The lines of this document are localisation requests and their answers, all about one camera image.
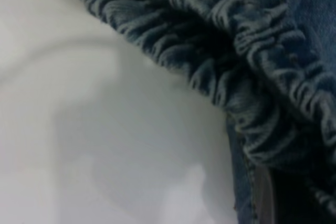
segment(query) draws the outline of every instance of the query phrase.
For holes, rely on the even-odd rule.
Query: white surface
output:
[[[222,113],[77,0],[1,0],[0,223],[236,223]]]

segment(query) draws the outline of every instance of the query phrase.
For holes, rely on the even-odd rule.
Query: denim fabric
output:
[[[252,192],[254,186],[255,165],[243,153],[240,142],[243,140],[234,130],[235,122],[231,117],[226,120],[227,134],[232,154],[232,171],[234,178],[235,209],[239,223],[257,224],[255,199]]]
[[[234,163],[306,176],[336,220],[336,0],[82,1],[230,115]]]

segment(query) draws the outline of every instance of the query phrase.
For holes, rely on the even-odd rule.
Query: fabric fold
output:
[[[251,162],[309,177],[336,220],[336,77],[301,0],[82,1],[227,112]]]

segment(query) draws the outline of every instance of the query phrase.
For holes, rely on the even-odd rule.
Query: blue jeans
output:
[[[336,221],[336,0],[82,1],[227,112],[243,195],[253,167],[300,175]],[[236,200],[240,223],[260,221],[253,197],[250,212]]]

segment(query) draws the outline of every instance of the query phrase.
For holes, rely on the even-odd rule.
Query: gathered fabric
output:
[[[336,221],[336,0],[82,1],[229,115],[233,156],[302,175]]]

